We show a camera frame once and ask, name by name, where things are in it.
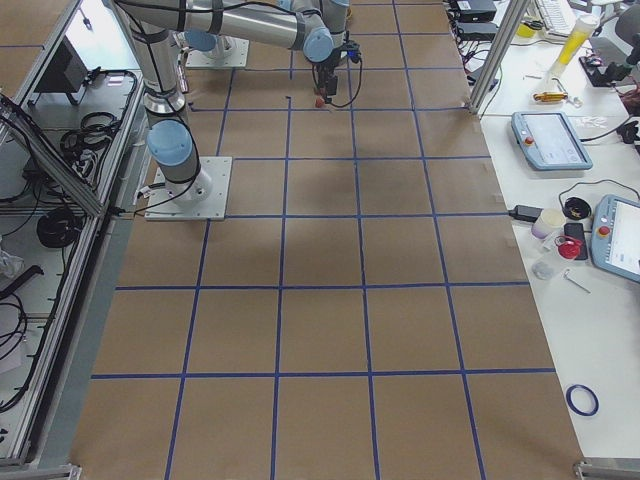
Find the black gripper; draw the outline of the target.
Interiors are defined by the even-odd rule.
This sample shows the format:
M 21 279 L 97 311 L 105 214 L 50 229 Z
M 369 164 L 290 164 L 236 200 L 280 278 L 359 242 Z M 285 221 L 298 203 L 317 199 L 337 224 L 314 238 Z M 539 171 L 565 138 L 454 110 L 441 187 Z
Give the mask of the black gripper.
M 344 42 L 341 46 L 334 48 L 327 59 L 314 63 L 312 73 L 315 94 L 323 95 L 323 83 L 327 83 L 327 95 L 335 96 L 338 86 L 335 71 L 339 66 L 349 61 L 355 64 L 361 62 L 361 49 L 357 42 Z

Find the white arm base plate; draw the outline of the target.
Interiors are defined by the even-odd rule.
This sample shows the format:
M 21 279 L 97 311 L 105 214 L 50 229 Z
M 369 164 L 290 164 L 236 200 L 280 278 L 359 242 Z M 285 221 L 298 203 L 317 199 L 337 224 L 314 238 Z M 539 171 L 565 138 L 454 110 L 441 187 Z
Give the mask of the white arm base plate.
M 206 45 L 191 46 L 186 67 L 190 69 L 243 69 L 246 67 L 248 52 L 248 40 L 218 37 L 215 45 L 206 50 Z
M 169 183 L 154 189 L 149 196 L 150 208 L 144 217 L 153 221 L 216 220 L 225 218 L 233 159 L 231 157 L 204 156 L 201 170 L 188 191 L 177 197 L 189 183 Z

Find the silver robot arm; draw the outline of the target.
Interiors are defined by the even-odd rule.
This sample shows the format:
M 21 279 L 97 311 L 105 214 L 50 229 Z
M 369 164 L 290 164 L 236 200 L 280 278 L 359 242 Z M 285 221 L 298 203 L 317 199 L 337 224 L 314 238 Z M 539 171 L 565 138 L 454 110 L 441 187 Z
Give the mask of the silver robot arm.
M 326 105 L 337 94 L 336 69 L 361 61 L 347 30 L 348 1 L 188 1 L 186 9 L 182 31 L 194 48 L 227 36 L 302 52 Z
M 187 101 L 179 87 L 174 32 L 194 31 L 217 38 L 228 1 L 114 1 L 127 24 L 128 40 L 145 85 L 143 105 L 149 122 L 147 148 L 163 176 L 168 203 L 197 205 L 211 198 L 225 202 L 231 163 L 199 153 L 191 132 Z

